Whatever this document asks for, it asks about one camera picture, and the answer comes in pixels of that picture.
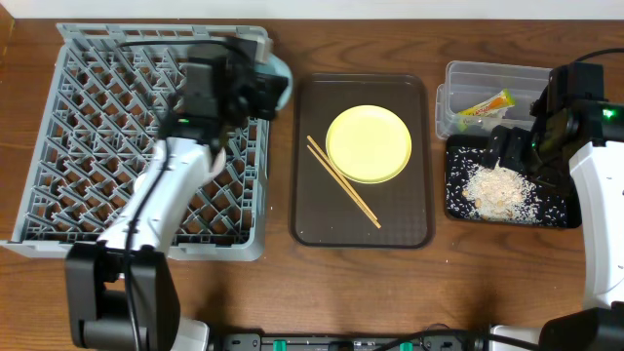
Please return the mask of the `white tissue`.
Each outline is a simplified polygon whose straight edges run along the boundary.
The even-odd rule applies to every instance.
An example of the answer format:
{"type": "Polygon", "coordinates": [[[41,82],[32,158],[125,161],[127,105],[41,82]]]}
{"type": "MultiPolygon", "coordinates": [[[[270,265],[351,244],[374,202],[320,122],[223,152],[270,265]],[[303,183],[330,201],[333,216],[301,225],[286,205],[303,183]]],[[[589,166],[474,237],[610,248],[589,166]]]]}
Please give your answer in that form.
{"type": "Polygon", "coordinates": [[[500,109],[483,116],[481,118],[482,129],[488,133],[491,132],[496,126],[501,124],[506,112],[506,109],[500,109]]]}

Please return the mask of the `light blue bowl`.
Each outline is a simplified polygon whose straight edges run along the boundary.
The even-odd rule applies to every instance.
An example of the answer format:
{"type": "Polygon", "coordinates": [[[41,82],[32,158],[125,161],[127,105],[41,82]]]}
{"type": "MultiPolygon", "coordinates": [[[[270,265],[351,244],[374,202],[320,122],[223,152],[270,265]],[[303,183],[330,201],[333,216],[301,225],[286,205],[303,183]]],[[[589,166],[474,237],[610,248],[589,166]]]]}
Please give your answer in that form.
{"type": "Polygon", "coordinates": [[[276,55],[271,54],[265,67],[265,72],[278,79],[282,87],[277,99],[276,110],[282,110],[289,102],[293,93],[293,73],[290,67],[276,55]]]}

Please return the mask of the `green snack wrapper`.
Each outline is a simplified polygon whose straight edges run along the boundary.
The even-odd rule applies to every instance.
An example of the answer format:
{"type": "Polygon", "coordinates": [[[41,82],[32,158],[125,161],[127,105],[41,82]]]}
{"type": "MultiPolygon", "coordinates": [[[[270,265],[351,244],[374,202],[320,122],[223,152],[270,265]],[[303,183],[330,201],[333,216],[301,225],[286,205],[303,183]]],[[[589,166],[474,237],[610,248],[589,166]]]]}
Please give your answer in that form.
{"type": "Polygon", "coordinates": [[[516,100],[507,89],[503,89],[495,96],[480,102],[470,108],[457,113],[459,116],[458,130],[465,132],[469,127],[482,127],[481,118],[495,110],[510,109],[516,105],[516,100]]]}

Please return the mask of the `wooden chopstick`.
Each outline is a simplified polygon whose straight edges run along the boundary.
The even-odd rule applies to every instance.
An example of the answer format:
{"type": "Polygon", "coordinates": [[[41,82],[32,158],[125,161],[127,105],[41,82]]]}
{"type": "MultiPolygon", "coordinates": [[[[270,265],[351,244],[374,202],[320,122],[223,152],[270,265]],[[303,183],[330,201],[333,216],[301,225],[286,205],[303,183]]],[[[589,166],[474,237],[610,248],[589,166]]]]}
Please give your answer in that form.
{"type": "Polygon", "coordinates": [[[322,149],[322,148],[318,145],[318,143],[314,140],[314,138],[313,138],[312,136],[307,136],[306,138],[307,138],[307,140],[308,140],[308,142],[309,142],[309,145],[310,145],[310,146],[312,146],[312,147],[313,147],[313,149],[314,149],[315,151],[317,151],[317,152],[318,152],[318,153],[322,156],[323,160],[324,160],[324,161],[326,161],[326,162],[330,165],[331,169],[332,169],[333,171],[335,171],[335,172],[338,174],[339,178],[340,178],[342,181],[344,181],[344,182],[346,183],[347,187],[348,187],[350,190],[352,190],[352,191],[356,194],[356,196],[357,196],[357,197],[358,197],[358,198],[359,198],[362,202],[364,202],[364,203],[365,203],[366,208],[367,208],[368,210],[370,210],[370,211],[373,213],[373,211],[372,211],[372,210],[370,209],[370,207],[366,204],[366,202],[365,202],[365,201],[364,201],[364,200],[360,197],[360,195],[357,193],[357,191],[354,189],[354,187],[353,187],[353,186],[349,183],[349,181],[348,181],[348,180],[347,180],[347,179],[346,179],[346,178],[345,178],[345,177],[344,177],[344,176],[343,176],[343,175],[342,175],[342,174],[341,174],[341,173],[337,170],[337,168],[336,168],[335,166],[333,166],[333,165],[332,165],[332,163],[331,163],[331,161],[330,161],[329,157],[326,155],[326,153],[323,151],[323,149],[322,149]]]}
{"type": "Polygon", "coordinates": [[[368,210],[365,206],[365,203],[362,202],[356,194],[350,190],[346,183],[342,181],[338,174],[333,171],[330,165],[323,160],[322,156],[313,149],[312,146],[306,145],[308,151],[316,158],[316,160],[321,164],[321,166],[326,170],[326,172],[333,178],[333,180],[338,184],[338,186],[346,193],[346,195],[351,199],[352,202],[360,209],[360,211],[372,222],[372,224],[377,228],[381,228],[381,224],[378,219],[373,215],[373,213],[368,210]]]}

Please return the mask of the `yellow round plate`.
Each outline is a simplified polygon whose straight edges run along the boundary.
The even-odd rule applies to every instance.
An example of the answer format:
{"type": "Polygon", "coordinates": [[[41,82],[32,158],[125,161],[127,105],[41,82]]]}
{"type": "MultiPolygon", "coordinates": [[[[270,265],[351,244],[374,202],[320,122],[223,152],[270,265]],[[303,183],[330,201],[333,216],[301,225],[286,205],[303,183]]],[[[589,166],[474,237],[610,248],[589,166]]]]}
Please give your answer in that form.
{"type": "Polygon", "coordinates": [[[397,176],[408,164],[412,142],[405,122],[376,105],[350,107],[331,122],[326,153],[345,177],[376,184],[397,176]]]}

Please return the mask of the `white pink bowl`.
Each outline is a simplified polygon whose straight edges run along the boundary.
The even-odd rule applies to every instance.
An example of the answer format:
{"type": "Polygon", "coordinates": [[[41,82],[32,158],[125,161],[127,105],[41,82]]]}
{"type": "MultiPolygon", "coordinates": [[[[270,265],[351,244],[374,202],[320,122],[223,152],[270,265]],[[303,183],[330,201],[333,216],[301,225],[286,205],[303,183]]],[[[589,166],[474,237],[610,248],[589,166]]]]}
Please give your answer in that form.
{"type": "Polygon", "coordinates": [[[211,165],[210,172],[206,177],[206,182],[212,181],[223,172],[226,165],[226,157],[227,154],[225,149],[221,148],[219,153],[214,158],[214,162],[211,165]]]}

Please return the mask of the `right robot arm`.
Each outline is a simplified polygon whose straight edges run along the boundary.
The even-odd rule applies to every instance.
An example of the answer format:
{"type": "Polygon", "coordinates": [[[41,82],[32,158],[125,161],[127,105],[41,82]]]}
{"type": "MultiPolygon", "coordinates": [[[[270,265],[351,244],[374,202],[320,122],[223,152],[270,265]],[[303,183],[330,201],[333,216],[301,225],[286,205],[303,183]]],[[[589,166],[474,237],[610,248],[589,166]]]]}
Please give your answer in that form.
{"type": "Polygon", "coordinates": [[[495,127],[483,166],[576,194],[585,252],[581,311],[538,329],[495,326],[489,350],[623,347],[623,106],[605,98],[604,69],[579,58],[551,70],[530,130],[495,127]]]}

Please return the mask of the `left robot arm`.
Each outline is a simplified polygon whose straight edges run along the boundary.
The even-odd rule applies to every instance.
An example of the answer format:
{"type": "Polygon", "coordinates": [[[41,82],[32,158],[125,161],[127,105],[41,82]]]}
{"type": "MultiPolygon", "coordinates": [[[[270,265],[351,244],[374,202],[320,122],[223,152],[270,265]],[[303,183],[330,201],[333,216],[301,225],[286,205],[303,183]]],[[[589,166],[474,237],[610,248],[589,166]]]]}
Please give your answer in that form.
{"type": "Polygon", "coordinates": [[[270,121],[293,90],[290,68],[244,39],[187,43],[186,81],[170,98],[142,183],[92,243],[64,261],[73,343],[95,350],[205,350],[210,330],[185,318],[168,264],[196,192],[226,165],[231,130],[270,121]]]}

